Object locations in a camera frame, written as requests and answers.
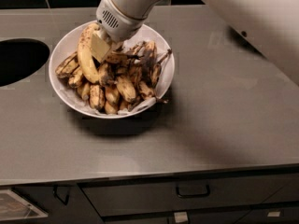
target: drawer handle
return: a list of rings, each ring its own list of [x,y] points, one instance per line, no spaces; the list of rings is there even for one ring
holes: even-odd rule
[[[179,198],[205,198],[208,197],[209,194],[211,194],[211,190],[209,188],[209,185],[206,185],[206,192],[201,194],[193,194],[193,195],[184,195],[179,192],[179,187],[176,186],[176,194]]]
[[[67,205],[67,204],[68,204],[68,201],[69,201],[69,194],[67,193],[67,194],[65,195],[64,200],[63,200],[60,196],[58,196],[58,194],[57,194],[57,188],[58,188],[58,187],[57,187],[56,185],[55,185],[54,188],[53,188],[53,195],[54,195],[54,197],[57,198],[60,202],[62,202],[63,205]]]

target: banana bunch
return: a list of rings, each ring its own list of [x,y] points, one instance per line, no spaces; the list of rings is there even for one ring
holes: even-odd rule
[[[106,114],[131,111],[142,101],[155,97],[162,63],[171,49],[157,61],[155,42],[141,41],[126,52],[124,48],[110,52],[99,63],[91,52],[93,32],[99,29],[98,24],[91,23],[82,31],[77,50],[57,66],[56,76],[66,79],[68,87],[92,109]]]

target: black hole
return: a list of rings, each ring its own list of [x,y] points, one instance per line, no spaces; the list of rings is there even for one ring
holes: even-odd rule
[[[247,32],[242,31],[241,34],[242,34],[244,37],[247,37]]]
[[[50,50],[34,39],[0,42],[0,87],[32,75],[47,61]]]

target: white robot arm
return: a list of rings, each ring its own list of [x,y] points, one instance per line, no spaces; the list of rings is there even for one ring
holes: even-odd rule
[[[97,19],[120,42],[137,32],[159,1],[102,0]],[[299,84],[299,0],[202,1]]]

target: gray countertop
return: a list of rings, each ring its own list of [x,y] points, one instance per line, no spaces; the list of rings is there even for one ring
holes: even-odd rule
[[[0,40],[30,37],[53,50],[95,10],[0,10]],[[294,83],[206,6],[156,7],[146,24],[175,54],[170,103],[87,119],[55,94],[46,63],[0,88],[0,185],[299,163]]]

